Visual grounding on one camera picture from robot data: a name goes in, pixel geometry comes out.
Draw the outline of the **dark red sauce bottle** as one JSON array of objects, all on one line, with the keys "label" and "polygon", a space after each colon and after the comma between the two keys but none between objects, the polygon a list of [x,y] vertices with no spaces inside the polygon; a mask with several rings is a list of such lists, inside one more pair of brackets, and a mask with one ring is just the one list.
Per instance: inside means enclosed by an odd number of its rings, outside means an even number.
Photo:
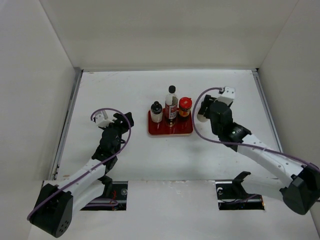
[{"label": "dark red sauce bottle", "polygon": [[164,116],[168,126],[173,126],[177,118],[178,97],[176,95],[176,87],[170,85],[168,87],[168,94],[165,97]]}]

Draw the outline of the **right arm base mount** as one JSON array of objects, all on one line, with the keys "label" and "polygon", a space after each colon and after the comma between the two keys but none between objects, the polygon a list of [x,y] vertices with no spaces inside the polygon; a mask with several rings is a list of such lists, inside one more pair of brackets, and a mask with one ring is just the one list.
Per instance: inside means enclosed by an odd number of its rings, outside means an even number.
[{"label": "right arm base mount", "polygon": [[215,181],[218,208],[220,211],[265,210],[261,195],[247,193],[242,182],[251,173],[243,171],[234,179]]}]

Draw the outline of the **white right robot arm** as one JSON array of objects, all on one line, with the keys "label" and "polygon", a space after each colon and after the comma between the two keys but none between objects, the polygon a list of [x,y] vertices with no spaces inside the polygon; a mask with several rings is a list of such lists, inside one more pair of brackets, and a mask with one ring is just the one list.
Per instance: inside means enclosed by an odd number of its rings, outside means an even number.
[{"label": "white right robot arm", "polygon": [[264,195],[282,201],[289,209],[305,215],[320,199],[320,169],[302,159],[270,149],[244,126],[234,122],[231,105],[233,98],[205,95],[196,104],[193,116],[199,121],[209,121],[211,132],[217,136],[215,143],[222,144],[241,154],[276,178],[248,178],[249,171],[242,171],[232,180],[233,194],[244,200],[251,195]]}]

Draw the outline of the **red lid white jar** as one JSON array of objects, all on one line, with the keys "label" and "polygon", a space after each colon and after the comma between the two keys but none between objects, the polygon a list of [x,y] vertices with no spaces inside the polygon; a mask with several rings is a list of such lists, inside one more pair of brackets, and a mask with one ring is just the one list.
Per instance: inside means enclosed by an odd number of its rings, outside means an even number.
[{"label": "red lid white jar", "polygon": [[190,97],[182,97],[179,100],[179,109],[178,109],[178,115],[180,118],[187,118],[190,114],[191,108],[192,108],[192,99]]}]

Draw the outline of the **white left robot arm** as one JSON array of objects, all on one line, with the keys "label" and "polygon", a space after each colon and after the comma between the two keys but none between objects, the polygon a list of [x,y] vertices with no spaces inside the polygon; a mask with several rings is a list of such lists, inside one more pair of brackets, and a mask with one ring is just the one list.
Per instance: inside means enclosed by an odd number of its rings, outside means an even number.
[{"label": "white left robot arm", "polygon": [[109,119],[107,108],[94,111],[90,120],[103,130],[98,147],[88,162],[75,174],[56,185],[44,185],[27,220],[55,238],[62,236],[72,221],[75,211],[87,206],[92,200],[108,199],[112,195],[112,180],[107,173],[114,167],[117,155],[127,146],[134,126],[131,112],[116,110]]}]

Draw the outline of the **grey lid spice jar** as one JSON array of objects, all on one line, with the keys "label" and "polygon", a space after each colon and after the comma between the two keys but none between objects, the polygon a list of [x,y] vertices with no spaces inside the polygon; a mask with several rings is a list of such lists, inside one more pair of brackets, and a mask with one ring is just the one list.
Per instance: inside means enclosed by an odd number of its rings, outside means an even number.
[{"label": "grey lid spice jar", "polygon": [[197,112],[196,118],[199,122],[201,123],[205,123],[207,122],[209,119],[206,117],[206,111],[205,110],[199,110]]}]

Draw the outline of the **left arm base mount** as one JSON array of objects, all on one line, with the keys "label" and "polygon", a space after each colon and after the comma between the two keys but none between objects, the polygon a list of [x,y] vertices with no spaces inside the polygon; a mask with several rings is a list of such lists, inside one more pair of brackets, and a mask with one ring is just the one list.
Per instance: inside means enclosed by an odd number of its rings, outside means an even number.
[{"label": "left arm base mount", "polygon": [[98,179],[103,185],[102,195],[83,207],[82,211],[126,211],[128,181],[113,181],[108,176]]}]

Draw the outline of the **black cap clear bottle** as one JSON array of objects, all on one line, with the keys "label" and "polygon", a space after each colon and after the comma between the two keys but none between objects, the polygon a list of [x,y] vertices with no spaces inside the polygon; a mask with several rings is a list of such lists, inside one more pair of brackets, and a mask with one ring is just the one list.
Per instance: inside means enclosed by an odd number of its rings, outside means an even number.
[{"label": "black cap clear bottle", "polygon": [[154,123],[160,123],[163,119],[163,107],[158,102],[155,101],[150,107],[150,117]]}]

